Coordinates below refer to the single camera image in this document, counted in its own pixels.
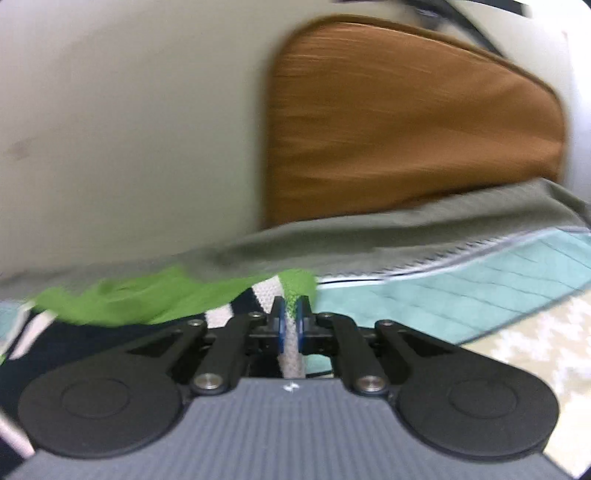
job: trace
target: green towel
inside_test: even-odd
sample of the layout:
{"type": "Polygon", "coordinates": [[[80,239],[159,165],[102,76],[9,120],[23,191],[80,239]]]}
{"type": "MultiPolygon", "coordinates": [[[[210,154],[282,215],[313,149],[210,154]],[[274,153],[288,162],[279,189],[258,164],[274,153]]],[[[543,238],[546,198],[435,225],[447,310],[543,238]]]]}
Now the green towel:
{"type": "MultiPolygon", "coordinates": [[[[286,270],[278,276],[292,312],[297,297],[306,295],[313,300],[314,275],[286,270]]],[[[181,268],[172,267],[129,280],[102,280],[78,296],[63,288],[50,288],[34,302],[36,307],[56,313],[60,320],[77,325],[154,324],[220,307],[270,277],[267,274],[201,283],[185,275],[181,268]]]]}

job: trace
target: black circular pad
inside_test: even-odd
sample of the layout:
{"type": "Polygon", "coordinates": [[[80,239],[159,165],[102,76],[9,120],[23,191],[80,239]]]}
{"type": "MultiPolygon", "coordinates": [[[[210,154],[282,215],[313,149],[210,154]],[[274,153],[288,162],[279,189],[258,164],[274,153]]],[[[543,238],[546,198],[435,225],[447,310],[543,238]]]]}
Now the black circular pad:
{"type": "Polygon", "coordinates": [[[425,442],[474,460],[539,450],[558,420],[558,401],[542,380],[468,352],[417,364],[397,410],[425,442]]]}
{"type": "Polygon", "coordinates": [[[75,458],[128,453],[152,442],[181,409],[154,359],[105,355],[58,368],[23,392],[18,416],[33,443],[75,458]]]}

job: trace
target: navy and white striped cloth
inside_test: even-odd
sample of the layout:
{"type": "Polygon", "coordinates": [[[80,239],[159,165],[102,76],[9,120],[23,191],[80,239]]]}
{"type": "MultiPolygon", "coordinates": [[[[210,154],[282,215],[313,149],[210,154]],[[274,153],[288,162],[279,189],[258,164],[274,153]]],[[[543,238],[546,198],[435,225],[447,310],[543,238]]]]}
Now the navy and white striped cloth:
{"type": "MultiPolygon", "coordinates": [[[[210,328],[223,326],[236,314],[269,312],[275,296],[283,296],[279,278],[272,277],[245,290],[229,304],[197,315],[210,328]]],[[[78,361],[109,348],[127,343],[183,322],[178,319],[159,325],[100,327],[62,322],[49,311],[39,312],[32,304],[23,305],[17,319],[17,333],[5,351],[0,366],[0,478],[34,454],[25,433],[18,426],[18,399],[36,377],[54,368],[78,361]]],[[[284,376],[299,377],[303,364],[297,354],[284,355],[280,364],[284,376]]],[[[286,352],[289,341],[286,339],[286,352]]]]}

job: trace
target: gray gripper base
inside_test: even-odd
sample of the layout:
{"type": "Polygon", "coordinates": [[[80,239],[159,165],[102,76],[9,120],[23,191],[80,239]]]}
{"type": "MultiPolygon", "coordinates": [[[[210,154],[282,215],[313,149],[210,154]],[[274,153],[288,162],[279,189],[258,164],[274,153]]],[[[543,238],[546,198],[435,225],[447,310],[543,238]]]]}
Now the gray gripper base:
{"type": "Polygon", "coordinates": [[[73,460],[40,452],[9,480],[567,480],[543,455],[457,460],[422,444],[384,400],[339,380],[243,379],[194,400],[160,440],[125,456],[73,460]]]}

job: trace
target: gray cloth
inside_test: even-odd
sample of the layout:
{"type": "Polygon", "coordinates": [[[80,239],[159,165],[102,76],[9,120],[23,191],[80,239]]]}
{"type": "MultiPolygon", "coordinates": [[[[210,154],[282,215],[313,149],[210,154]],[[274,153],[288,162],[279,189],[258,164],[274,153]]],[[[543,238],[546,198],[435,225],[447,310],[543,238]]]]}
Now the gray cloth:
{"type": "Polygon", "coordinates": [[[206,281],[287,268],[305,268],[317,275],[370,274],[461,249],[471,242],[587,225],[582,200],[538,179],[458,194],[406,210],[291,223],[226,245],[155,260],[0,277],[0,299],[21,299],[57,285],[80,291],[101,278],[145,275],[174,264],[206,281]]]}

